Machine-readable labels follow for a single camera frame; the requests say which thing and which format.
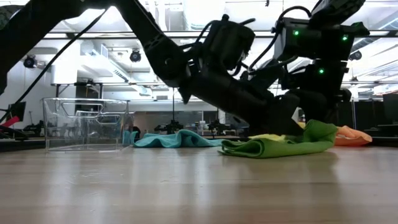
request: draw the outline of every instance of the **desk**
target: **desk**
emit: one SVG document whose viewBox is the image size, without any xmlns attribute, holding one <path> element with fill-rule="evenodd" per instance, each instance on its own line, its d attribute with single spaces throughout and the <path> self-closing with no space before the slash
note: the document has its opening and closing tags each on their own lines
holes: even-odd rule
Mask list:
<svg viewBox="0 0 398 224">
<path fill-rule="evenodd" d="M 2 223 L 383 224 L 398 150 L 247 159 L 218 148 L 0 154 Z"/>
</svg>

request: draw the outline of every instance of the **wooden surface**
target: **wooden surface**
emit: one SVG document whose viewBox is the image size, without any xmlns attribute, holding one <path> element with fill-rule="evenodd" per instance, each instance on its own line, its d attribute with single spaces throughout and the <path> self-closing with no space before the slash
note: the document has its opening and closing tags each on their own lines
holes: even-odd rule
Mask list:
<svg viewBox="0 0 398 224">
<path fill-rule="evenodd" d="M 398 149 L 0 154 L 1 223 L 398 223 Z"/>
</svg>

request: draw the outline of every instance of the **orange cloth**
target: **orange cloth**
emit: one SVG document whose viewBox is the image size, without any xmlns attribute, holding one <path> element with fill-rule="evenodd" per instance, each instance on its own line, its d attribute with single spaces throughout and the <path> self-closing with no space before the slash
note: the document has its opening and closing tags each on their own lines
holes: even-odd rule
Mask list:
<svg viewBox="0 0 398 224">
<path fill-rule="evenodd" d="M 347 126 L 338 128 L 335 146 L 363 146 L 372 142 L 372 137 Z"/>
</svg>

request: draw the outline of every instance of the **clear plastic bin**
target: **clear plastic bin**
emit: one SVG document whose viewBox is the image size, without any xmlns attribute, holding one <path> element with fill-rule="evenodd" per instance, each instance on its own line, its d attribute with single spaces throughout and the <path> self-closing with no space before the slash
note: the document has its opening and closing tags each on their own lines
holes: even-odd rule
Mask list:
<svg viewBox="0 0 398 224">
<path fill-rule="evenodd" d="M 134 112 L 123 100 L 44 98 L 48 151 L 112 151 L 122 148 L 123 131 Z"/>
</svg>

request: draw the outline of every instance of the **red object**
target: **red object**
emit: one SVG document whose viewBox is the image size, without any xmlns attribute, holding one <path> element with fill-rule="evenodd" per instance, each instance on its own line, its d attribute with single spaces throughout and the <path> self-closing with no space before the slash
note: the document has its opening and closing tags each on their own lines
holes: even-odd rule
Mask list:
<svg viewBox="0 0 398 224">
<path fill-rule="evenodd" d="M 15 117 L 9 119 L 8 121 L 4 122 L 1 126 L 4 126 L 4 127 L 8 128 L 8 127 L 10 127 L 11 125 L 13 125 L 13 124 L 15 124 L 17 122 L 19 122 L 19 118 L 17 116 L 15 116 Z"/>
</svg>

